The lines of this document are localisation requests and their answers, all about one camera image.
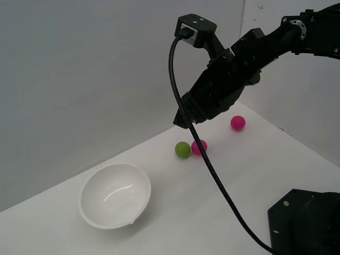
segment white bowl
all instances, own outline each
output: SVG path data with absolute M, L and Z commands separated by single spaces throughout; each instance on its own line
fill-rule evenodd
M 105 230 L 132 224 L 151 195 L 146 173 L 130 164 L 115 164 L 95 172 L 79 196 L 79 212 L 93 227 Z

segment ball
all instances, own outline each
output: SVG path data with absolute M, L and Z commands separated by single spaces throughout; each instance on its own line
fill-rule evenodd
M 245 126 L 245 119 L 242 116 L 234 116 L 230 121 L 230 125 L 234 130 L 241 131 Z
M 180 158 L 188 158 L 191 152 L 190 145 L 187 142 L 179 142 L 175 146 L 175 153 Z
M 203 140 L 201 140 L 201 143 L 203 145 L 204 150 L 207 151 L 207 149 L 208 149 L 207 143 Z M 198 148 L 198 145 L 195 141 L 191 145 L 191 150 L 195 155 L 201 156 L 200 149 Z

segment green ball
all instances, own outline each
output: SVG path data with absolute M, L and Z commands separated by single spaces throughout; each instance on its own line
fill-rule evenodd
M 187 142 L 179 142 L 178 144 L 176 144 L 175 153 L 180 158 L 188 158 L 190 152 L 190 145 Z

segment bowl rim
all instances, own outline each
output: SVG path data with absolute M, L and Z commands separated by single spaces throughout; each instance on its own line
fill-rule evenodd
M 138 170 L 142 175 L 143 177 L 145 178 L 145 180 L 147 181 L 147 186 L 148 186 L 148 193 L 147 193 L 147 198 L 146 200 L 144 201 L 144 204 L 142 206 L 142 208 L 136 213 L 135 217 L 128 221 L 128 222 L 124 222 L 124 223 L 120 223 L 120 224 L 115 224 L 115 225 L 99 225 L 95 222 L 93 222 L 91 219 L 89 219 L 85 212 L 83 211 L 83 208 L 82 208 L 82 203 L 81 203 L 81 198 L 82 198 L 82 195 L 83 195 L 83 192 L 84 192 L 84 189 L 85 189 L 85 186 L 88 184 L 88 182 L 98 173 L 100 172 L 101 170 L 103 169 L 106 169 L 107 167 L 110 167 L 110 166 L 114 166 L 114 165 L 128 165 L 128 166 L 132 166 L 134 167 L 136 170 Z M 80 193 L 79 193 L 79 197 L 78 197 L 78 208 L 79 208 L 79 213 L 80 215 L 82 216 L 82 218 L 91 226 L 93 227 L 96 227 L 96 228 L 100 228 L 102 230 L 113 230 L 115 228 L 119 228 L 119 227 L 123 227 L 123 226 L 126 226 L 126 225 L 129 225 L 129 224 L 133 224 L 134 221 L 142 214 L 142 212 L 145 210 L 146 206 L 148 205 L 149 203 L 149 200 L 150 200 L 150 196 L 151 196 L 151 182 L 150 182 L 150 178 L 149 176 L 147 175 L 147 173 L 139 166 L 136 166 L 135 164 L 131 164 L 131 163 L 127 163 L 127 162 L 117 162 L 117 163 L 112 163 L 112 164 L 108 164 L 108 165 L 105 165 L 105 166 L 102 166 L 100 169 L 94 171 L 87 179 L 86 181 L 84 182 L 81 190 L 80 190 Z

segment table surface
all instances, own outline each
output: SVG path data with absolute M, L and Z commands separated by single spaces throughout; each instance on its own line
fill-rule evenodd
M 245 117 L 243 132 L 230 129 L 234 115 Z M 240 103 L 197 129 L 245 221 L 267 244 L 267 210 L 292 188 L 340 192 L 339 168 Z M 238 223 L 203 160 L 175 156 L 179 141 L 193 139 L 171 128 L 3 211 L 0 254 L 267 254 Z M 151 199 L 134 224 L 96 229 L 78 212 L 79 192 L 91 173 L 118 162 L 147 172 Z

